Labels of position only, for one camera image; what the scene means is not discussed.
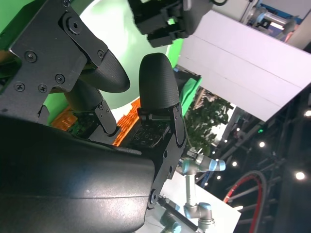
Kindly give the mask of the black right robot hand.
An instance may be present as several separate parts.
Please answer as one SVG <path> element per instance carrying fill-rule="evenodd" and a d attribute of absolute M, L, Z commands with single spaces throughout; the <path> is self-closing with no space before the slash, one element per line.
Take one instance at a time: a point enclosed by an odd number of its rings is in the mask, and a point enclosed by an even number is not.
<path fill-rule="evenodd" d="M 133 233 L 171 179 L 186 136 L 168 57 L 139 68 L 128 148 L 102 91 L 130 80 L 68 0 L 26 4 L 0 35 L 0 230 Z"/>

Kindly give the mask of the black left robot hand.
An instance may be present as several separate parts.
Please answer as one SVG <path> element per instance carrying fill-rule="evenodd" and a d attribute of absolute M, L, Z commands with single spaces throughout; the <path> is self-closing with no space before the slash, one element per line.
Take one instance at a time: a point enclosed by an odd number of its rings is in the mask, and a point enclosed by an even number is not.
<path fill-rule="evenodd" d="M 130 0 L 136 27 L 153 48 L 192 35 L 212 7 L 211 0 Z"/>

